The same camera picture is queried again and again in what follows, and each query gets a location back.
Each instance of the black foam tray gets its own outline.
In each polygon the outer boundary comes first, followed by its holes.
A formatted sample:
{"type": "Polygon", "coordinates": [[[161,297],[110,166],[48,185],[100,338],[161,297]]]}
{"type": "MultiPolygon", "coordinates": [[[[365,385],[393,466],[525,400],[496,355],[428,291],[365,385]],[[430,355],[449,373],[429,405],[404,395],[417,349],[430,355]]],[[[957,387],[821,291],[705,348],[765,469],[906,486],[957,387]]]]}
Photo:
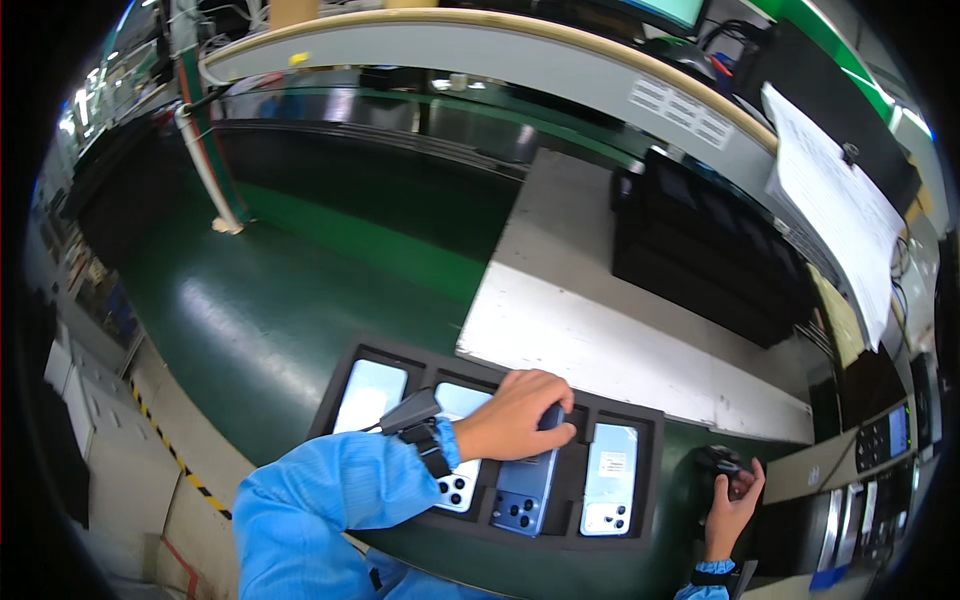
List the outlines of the black foam tray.
{"type": "MultiPolygon", "coordinates": [[[[459,358],[448,358],[426,350],[361,336],[345,353],[326,388],[307,439],[333,431],[340,402],[353,363],[368,359],[407,371],[404,395],[449,381],[464,387],[495,392],[506,374],[459,358]]],[[[496,477],[500,462],[484,460],[470,510],[458,514],[438,508],[415,516],[414,520],[455,534],[473,536],[513,547],[552,550],[631,551],[647,546],[657,501],[660,456],[663,450],[663,412],[574,390],[574,409],[566,421],[577,426],[577,436],[561,448],[541,533],[536,538],[504,531],[490,525],[496,499],[496,477]],[[589,445],[598,422],[634,427],[639,438],[636,456],[634,509],[626,535],[585,537],[580,534],[584,485],[587,480],[589,445]]]]}

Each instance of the label sticker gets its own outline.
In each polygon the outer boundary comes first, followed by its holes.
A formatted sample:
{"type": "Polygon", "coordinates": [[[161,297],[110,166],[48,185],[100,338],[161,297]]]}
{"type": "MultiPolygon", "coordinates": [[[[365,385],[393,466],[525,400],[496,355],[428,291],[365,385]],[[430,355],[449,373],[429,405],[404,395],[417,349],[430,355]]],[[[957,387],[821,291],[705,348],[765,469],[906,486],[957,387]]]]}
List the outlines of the label sticker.
{"type": "Polygon", "coordinates": [[[735,129],[733,122],[676,87],[641,77],[634,82],[630,102],[651,110],[723,150],[735,129]]]}
{"type": "Polygon", "coordinates": [[[673,95],[673,88],[664,82],[640,78],[634,83],[630,102],[653,112],[660,112],[673,95]]]}
{"type": "Polygon", "coordinates": [[[716,110],[703,107],[693,133],[717,150],[723,150],[733,133],[733,122],[716,110]]]}
{"type": "Polygon", "coordinates": [[[619,477],[620,473],[627,470],[627,455],[624,452],[601,452],[600,453],[600,473],[601,477],[619,477]]]}

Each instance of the yellow tag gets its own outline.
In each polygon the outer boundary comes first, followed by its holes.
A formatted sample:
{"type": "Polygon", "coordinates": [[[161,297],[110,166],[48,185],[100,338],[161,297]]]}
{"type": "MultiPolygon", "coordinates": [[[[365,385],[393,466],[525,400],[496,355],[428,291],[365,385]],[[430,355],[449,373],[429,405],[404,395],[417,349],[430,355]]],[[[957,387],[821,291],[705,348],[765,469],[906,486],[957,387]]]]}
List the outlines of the yellow tag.
{"type": "Polygon", "coordinates": [[[299,54],[295,54],[294,56],[290,57],[290,66],[297,66],[298,64],[300,64],[301,62],[304,62],[309,58],[310,58],[309,52],[301,52],[299,54]]]}

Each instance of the blue anti-static jacket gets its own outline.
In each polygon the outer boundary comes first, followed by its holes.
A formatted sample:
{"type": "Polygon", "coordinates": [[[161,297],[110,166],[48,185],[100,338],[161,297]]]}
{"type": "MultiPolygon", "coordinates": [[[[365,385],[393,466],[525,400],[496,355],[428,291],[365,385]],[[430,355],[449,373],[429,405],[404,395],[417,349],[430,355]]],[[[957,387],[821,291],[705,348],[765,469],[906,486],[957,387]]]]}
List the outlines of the blue anti-static jacket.
{"type": "MultiPolygon", "coordinates": [[[[460,464],[453,428],[438,419],[451,468],[460,464]]],[[[484,598],[485,591],[448,582],[370,550],[362,556],[347,529],[393,527],[440,501],[436,480],[416,449],[395,437],[343,433],[311,440],[240,484],[233,535],[240,562],[240,598],[484,598]],[[382,587],[374,589],[371,570],[382,587]]],[[[725,573],[733,563],[697,565],[725,573]]],[[[686,586],[681,600],[727,598],[719,586],[686,586]]]]}

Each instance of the blue sleeve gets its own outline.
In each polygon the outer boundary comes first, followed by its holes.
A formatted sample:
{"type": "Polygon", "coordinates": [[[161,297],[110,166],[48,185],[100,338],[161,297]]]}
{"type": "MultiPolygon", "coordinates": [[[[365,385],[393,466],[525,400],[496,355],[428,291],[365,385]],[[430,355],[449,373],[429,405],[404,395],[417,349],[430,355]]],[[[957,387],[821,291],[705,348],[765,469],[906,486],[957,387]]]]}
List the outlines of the blue sleeve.
{"type": "MultiPolygon", "coordinates": [[[[719,561],[717,563],[697,563],[696,570],[711,575],[722,575],[733,570],[733,561],[719,561]]],[[[723,586],[693,586],[686,584],[674,600],[728,600],[730,595],[723,586]]]]}
{"type": "MultiPolygon", "coordinates": [[[[450,468],[453,428],[437,419],[450,468]]],[[[393,527],[441,500],[415,447],[396,437],[342,433],[301,444],[240,484],[233,535],[241,600],[375,598],[363,557],[340,534],[393,527]]]]}

